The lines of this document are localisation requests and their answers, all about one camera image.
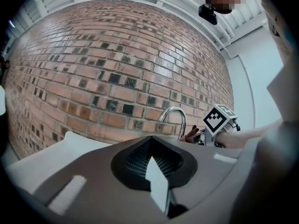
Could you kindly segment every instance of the hand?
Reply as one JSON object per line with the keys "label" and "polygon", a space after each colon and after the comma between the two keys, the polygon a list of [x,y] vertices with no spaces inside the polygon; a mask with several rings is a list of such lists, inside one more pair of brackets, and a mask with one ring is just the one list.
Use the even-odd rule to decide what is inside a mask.
{"label": "hand", "polygon": [[189,138],[189,137],[192,137],[193,135],[196,135],[198,131],[199,131],[199,129],[196,128],[196,125],[193,125],[192,130],[187,135],[182,136],[179,140],[189,143],[188,141],[186,141],[186,138]]}
{"label": "hand", "polygon": [[215,142],[221,144],[225,148],[235,148],[235,149],[243,149],[247,141],[248,139],[246,139],[244,135],[238,132],[234,132],[234,133],[221,132],[218,133],[215,138]]}

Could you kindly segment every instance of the person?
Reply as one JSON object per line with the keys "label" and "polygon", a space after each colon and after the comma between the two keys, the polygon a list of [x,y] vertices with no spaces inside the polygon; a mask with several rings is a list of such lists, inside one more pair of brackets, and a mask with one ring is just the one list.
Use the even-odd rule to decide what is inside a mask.
{"label": "person", "polygon": [[[238,3],[241,0],[208,0],[210,1],[214,7],[222,7],[223,9],[232,9],[231,4],[235,4],[236,1]],[[294,44],[292,35],[290,33],[289,28],[287,27],[283,17],[281,14],[275,9],[270,0],[261,0],[262,6],[265,9],[269,30],[271,35],[277,45],[279,54],[283,61],[283,64],[287,62],[292,54],[292,44]],[[215,142],[224,146],[225,148],[237,148],[243,149],[245,147],[246,142],[252,138],[261,137],[265,132],[269,129],[279,126],[282,123],[282,120],[278,120],[270,125],[256,128],[248,131],[238,131],[233,133],[218,133]],[[195,135],[199,129],[196,126],[192,127],[192,130],[187,134],[181,137],[181,141],[186,141],[186,138]]]}

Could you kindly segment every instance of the pipe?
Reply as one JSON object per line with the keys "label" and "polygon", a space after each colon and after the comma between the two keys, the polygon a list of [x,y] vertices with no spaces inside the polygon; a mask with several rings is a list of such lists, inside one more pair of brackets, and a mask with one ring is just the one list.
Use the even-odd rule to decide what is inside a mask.
{"label": "pipe", "polygon": [[185,129],[186,129],[186,120],[187,120],[187,116],[185,111],[180,108],[180,107],[170,107],[166,110],[163,111],[163,113],[161,114],[159,121],[164,122],[167,118],[167,116],[172,112],[172,111],[177,111],[180,113],[181,118],[182,118],[182,125],[181,125],[181,129],[179,131],[178,134],[178,140],[185,134]]}
{"label": "pipe", "polygon": [[165,3],[167,4],[168,6],[170,7],[173,7],[175,9],[177,9],[178,11],[184,13],[185,15],[189,16],[190,18],[192,18],[193,20],[195,20],[197,23],[199,23],[203,29],[205,29],[222,47],[223,49],[227,52],[228,54],[228,57],[230,59],[232,59],[233,57],[230,55],[230,53],[228,52],[228,50],[226,49],[226,47],[224,47],[223,43],[220,41],[220,39],[205,25],[203,24],[200,20],[198,20],[197,18],[195,18],[193,15],[191,15],[190,13],[186,12],[185,10],[181,9],[180,7],[170,3],[170,2],[167,2],[167,1],[164,1],[164,0],[156,0],[156,1],[160,1],[162,3]]}

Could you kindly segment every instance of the white wall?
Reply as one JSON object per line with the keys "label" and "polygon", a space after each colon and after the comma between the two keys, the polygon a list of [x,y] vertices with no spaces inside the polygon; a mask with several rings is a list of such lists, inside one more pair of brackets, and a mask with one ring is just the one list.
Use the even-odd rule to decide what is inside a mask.
{"label": "white wall", "polygon": [[245,129],[268,125],[280,113],[267,86],[283,67],[279,52],[269,31],[260,27],[222,50],[232,80],[235,112]]}

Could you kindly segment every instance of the dark brick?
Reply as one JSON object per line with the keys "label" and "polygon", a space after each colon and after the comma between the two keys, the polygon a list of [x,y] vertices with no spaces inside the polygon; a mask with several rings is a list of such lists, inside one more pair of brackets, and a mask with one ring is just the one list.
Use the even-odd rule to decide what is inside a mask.
{"label": "dark brick", "polygon": [[96,66],[104,66],[105,63],[106,63],[106,60],[99,59],[95,65]]}
{"label": "dark brick", "polygon": [[109,77],[109,82],[118,84],[120,81],[121,76],[118,74],[112,73]]}
{"label": "dark brick", "polygon": [[97,106],[98,105],[98,101],[99,101],[99,97],[98,96],[93,97],[92,105],[93,106]]}
{"label": "dark brick", "polygon": [[43,91],[40,91],[38,97],[42,98],[42,96],[43,96]]}
{"label": "dark brick", "polygon": [[80,48],[79,47],[76,47],[74,50],[73,50],[73,54],[77,54],[78,52],[80,51]]}
{"label": "dark brick", "polygon": [[148,105],[155,105],[156,104],[156,97],[148,96]]}
{"label": "dark brick", "polygon": [[101,45],[101,48],[105,48],[105,49],[107,49],[109,46],[110,46],[109,43],[103,43],[103,44]]}
{"label": "dark brick", "polygon": [[124,114],[132,115],[133,114],[133,109],[134,109],[133,105],[126,105],[126,104],[124,104],[122,112]]}
{"label": "dark brick", "polygon": [[170,105],[170,102],[167,101],[167,100],[163,100],[163,103],[162,103],[162,108],[163,109],[167,109],[169,108],[169,105]]}
{"label": "dark brick", "polygon": [[88,53],[88,48],[83,48],[80,54],[86,55]]}
{"label": "dark brick", "polygon": [[59,57],[60,57],[60,55],[57,55],[57,56],[54,58],[53,61],[54,61],[54,62],[58,61]]}
{"label": "dark brick", "polygon": [[102,70],[100,75],[98,76],[98,80],[101,80],[103,78],[103,75],[105,74],[105,72]]}
{"label": "dark brick", "polygon": [[182,95],[182,103],[187,104],[187,96]]}
{"label": "dark brick", "polygon": [[125,86],[135,88],[136,82],[137,82],[136,79],[132,79],[132,78],[128,77],[127,80],[126,80]]}
{"label": "dark brick", "polygon": [[52,132],[52,139],[55,140],[56,142],[58,142],[57,134],[54,132]]}
{"label": "dark brick", "polygon": [[128,56],[123,56],[121,59],[121,62],[124,62],[124,63],[130,63],[130,61],[131,61],[131,58]]}
{"label": "dark brick", "polygon": [[162,130],[162,125],[161,124],[156,124],[156,126],[155,126],[155,132],[159,133],[159,132],[161,132],[161,130]]}
{"label": "dark brick", "polygon": [[106,109],[108,109],[109,111],[116,111],[117,105],[118,105],[118,101],[108,100],[106,104]]}
{"label": "dark brick", "polygon": [[65,136],[65,133],[68,132],[69,130],[66,127],[61,126],[61,134]]}
{"label": "dark brick", "polygon": [[157,57],[156,60],[155,60],[155,63],[157,63],[157,64],[159,64],[159,65],[163,65],[163,59]]}
{"label": "dark brick", "polygon": [[87,60],[86,56],[82,56],[79,60],[79,63],[84,63]]}
{"label": "dark brick", "polygon": [[122,52],[123,48],[123,46],[117,46],[116,50]]}
{"label": "dark brick", "polygon": [[143,65],[144,65],[144,61],[142,61],[142,60],[137,60],[137,61],[135,62],[135,65],[136,65],[136,66],[139,66],[139,67],[143,67]]}
{"label": "dark brick", "polygon": [[135,123],[134,123],[134,127],[135,127],[135,129],[142,129],[143,122],[139,121],[139,120],[136,120]]}
{"label": "dark brick", "polygon": [[89,61],[88,63],[87,63],[87,65],[94,65],[95,64],[95,61]]}
{"label": "dark brick", "polygon": [[171,92],[171,98],[177,100],[177,98],[178,98],[178,93],[172,91],[172,92]]}
{"label": "dark brick", "polygon": [[189,105],[192,105],[192,106],[194,106],[194,99],[192,99],[192,98],[189,98]]}
{"label": "dark brick", "polygon": [[79,82],[79,87],[80,88],[85,88],[87,85],[87,80],[86,79],[81,79]]}

